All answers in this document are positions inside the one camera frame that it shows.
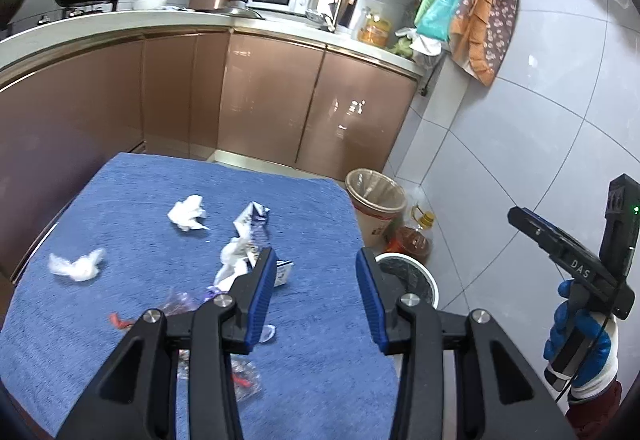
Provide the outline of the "blue white gloved right hand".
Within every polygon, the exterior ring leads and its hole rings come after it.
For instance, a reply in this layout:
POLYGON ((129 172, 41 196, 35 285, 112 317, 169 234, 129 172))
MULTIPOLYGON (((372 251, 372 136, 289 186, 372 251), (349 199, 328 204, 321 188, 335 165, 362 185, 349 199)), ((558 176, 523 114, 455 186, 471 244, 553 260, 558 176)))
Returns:
POLYGON ((586 309, 577 310, 570 316, 570 289, 573 281, 563 281, 558 287, 559 295, 565 299, 556 308, 550 336, 544 345, 544 358, 552 361, 565 349, 568 338, 578 340, 576 373, 570 376, 570 403, 582 403, 604 395, 617 380, 618 368, 618 323, 615 316, 586 309))

